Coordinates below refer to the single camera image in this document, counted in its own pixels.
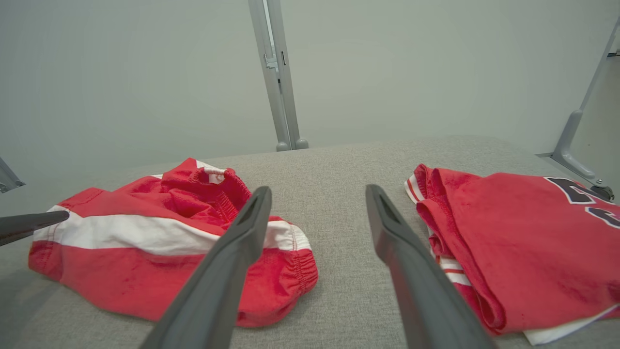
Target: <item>white partition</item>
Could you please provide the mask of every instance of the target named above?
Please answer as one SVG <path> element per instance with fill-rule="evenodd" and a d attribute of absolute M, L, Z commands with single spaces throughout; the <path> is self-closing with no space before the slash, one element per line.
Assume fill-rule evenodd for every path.
<path fill-rule="evenodd" d="M 276 144 L 247 0 L 0 3 L 0 155 L 26 183 Z"/>
<path fill-rule="evenodd" d="M 310 146 L 478 134 L 551 152 L 618 0 L 282 1 Z"/>

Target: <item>red garment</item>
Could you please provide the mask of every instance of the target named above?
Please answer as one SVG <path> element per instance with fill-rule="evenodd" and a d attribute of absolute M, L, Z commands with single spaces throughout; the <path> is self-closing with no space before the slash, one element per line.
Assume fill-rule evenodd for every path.
<path fill-rule="evenodd" d="M 405 186 L 438 262 L 492 332 L 547 329 L 620 302 L 620 207 L 581 184 L 419 165 Z"/>
<path fill-rule="evenodd" d="M 99 308 L 158 320 L 250 196 L 232 169 L 194 159 L 112 192 L 90 188 L 50 209 L 69 219 L 34 233 L 29 266 Z M 271 217 L 237 325 L 279 321 L 317 277 L 301 229 Z"/>

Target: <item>gray fabric surface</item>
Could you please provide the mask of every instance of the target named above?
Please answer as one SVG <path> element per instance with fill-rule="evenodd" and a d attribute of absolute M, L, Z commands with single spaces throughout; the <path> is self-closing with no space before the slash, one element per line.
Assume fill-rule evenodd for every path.
<path fill-rule="evenodd" d="M 272 214 L 304 230 L 316 259 L 319 281 L 288 316 L 262 329 L 235 329 L 231 346 L 253 348 L 405 346 L 389 272 L 371 244 L 366 184 L 382 186 L 407 223 L 427 241 L 426 229 L 403 185 L 419 163 L 482 176 L 498 171 L 562 176 L 506 142 L 466 136 L 204 161 L 234 168 L 250 190 L 270 186 Z M 114 190 L 175 165 L 145 166 L 46 186 L 28 184 L 0 195 L 0 212 L 42 212 L 90 186 Z M 98 310 L 72 290 L 30 271 L 29 245 L 29 239 L 24 239 L 0 247 L 3 348 L 136 348 L 141 343 L 152 323 Z M 618 320 L 600 321 L 545 347 L 612 347 L 620 343 L 619 325 Z M 502 336 L 497 343 L 501 348 L 529 347 L 521 334 Z"/>

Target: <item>black wheel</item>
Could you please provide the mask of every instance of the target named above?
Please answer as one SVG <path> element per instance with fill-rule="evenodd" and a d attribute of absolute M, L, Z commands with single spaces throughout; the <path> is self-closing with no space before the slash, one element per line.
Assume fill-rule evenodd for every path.
<path fill-rule="evenodd" d="M 590 188 L 593 192 L 599 194 L 603 199 L 611 201 L 614 199 L 614 192 L 610 187 L 597 187 Z"/>

